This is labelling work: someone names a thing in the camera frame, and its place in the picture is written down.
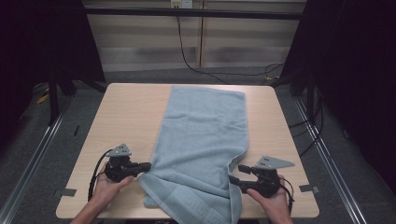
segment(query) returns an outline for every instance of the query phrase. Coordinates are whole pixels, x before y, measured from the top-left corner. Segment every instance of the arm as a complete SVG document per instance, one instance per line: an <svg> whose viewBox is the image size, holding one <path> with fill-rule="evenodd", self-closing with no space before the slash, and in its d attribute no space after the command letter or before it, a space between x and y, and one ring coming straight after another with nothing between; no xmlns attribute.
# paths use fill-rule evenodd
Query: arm
<svg viewBox="0 0 396 224"><path fill-rule="evenodd" d="M122 179L120 183L115 183L109 180L105 174L100 174L96 180L92 198L85 204L71 223L93 223L96 217L113 201L120 190L129 185L133 180L134 177L130 175Z"/></svg>
<svg viewBox="0 0 396 224"><path fill-rule="evenodd" d="M281 185L285 185L284 180L280 180ZM271 198L264 198L254 189L248 189L247 194L258 202L268 218L273 224L290 224L292 223L288 208L286 191L280 188Z"/></svg>

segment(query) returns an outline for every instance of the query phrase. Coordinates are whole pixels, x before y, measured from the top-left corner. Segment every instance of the light blue towel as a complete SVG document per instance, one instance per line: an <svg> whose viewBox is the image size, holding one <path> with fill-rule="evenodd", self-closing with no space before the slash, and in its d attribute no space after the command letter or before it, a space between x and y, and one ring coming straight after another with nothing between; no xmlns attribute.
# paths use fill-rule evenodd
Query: light blue towel
<svg viewBox="0 0 396 224"><path fill-rule="evenodd" d="M237 223L241 194L228 174L247 148L244 93L173 87L151 170L139 177L145 206L180 224Z"/></svg>

